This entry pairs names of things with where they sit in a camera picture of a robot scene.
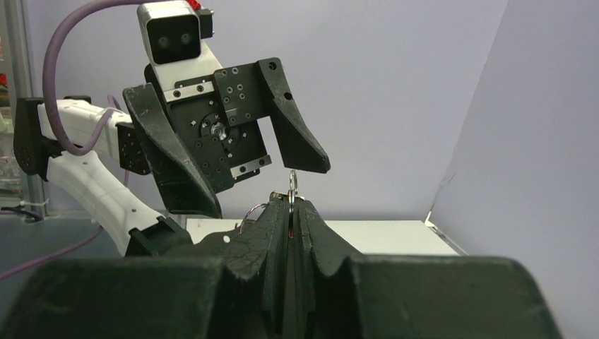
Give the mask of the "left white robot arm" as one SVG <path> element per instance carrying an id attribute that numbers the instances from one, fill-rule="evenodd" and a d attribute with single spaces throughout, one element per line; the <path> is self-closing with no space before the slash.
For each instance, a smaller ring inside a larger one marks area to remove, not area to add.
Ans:
<path id="1" fill-rule="evenodd" d="M 114 158 L 151 174 L 169 213 L 221 218 L 217 194 L 256 176 L 271 160 L 258 120 L 269 117 L 287 168 L 325 173 L 330 160 L 306 126 L 278 58 L 225 68 L 211 56 L 147 66 L 146 82 L 127 88 L 126 111 L 98 107 L 86 96 L 57 100 L 75 145 L 100 130 L 93 148 L 72 155 L 58 142 L 38 97 L 18 100 L 14 151 L 21 169 L 55 184 L 98 221 L 121 255 L 133 230 L 163 221 L 102 163 Z"/>

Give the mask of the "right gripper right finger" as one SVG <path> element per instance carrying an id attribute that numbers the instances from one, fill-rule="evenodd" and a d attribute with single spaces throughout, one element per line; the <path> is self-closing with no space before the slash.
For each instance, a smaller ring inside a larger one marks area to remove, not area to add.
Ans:
<path id="1" fill-rule="evenodd" d="M 533 276 L 510 258 L 362 254 L 295 203 L 304 338 L 561 338 Z"/>

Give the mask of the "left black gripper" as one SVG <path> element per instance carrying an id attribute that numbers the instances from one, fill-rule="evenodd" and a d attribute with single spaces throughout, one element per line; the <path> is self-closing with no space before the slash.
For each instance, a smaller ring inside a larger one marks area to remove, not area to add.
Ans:
<path id="1" fill-rule="evenodd" d="M 284 167 L 329 172 L 329 156 L 306 125 L 281 60 L 258 60 L 256 69 L 260 101 Z M 234 126 L 218 92 L 206 89 L 208 76 L 179 85 L 179 97 L 172 102 L 151 65 L 144 77 L 149 83 L 125 88 L 122 96 L 166 210 L 221 218 L 215 192 L 231 189 L 272 163 L 258 122 Z"/>

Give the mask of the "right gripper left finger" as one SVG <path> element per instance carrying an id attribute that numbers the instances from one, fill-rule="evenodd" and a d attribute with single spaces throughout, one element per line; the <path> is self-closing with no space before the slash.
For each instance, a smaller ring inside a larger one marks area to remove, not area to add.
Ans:
<path id="1" fill-rule="evenodd" d="M 2 338 L 279 338 L 287 213 L 230 244 L 170 225 L 135 232 L 133 256 L 60 259 L 28 279 Z"/>

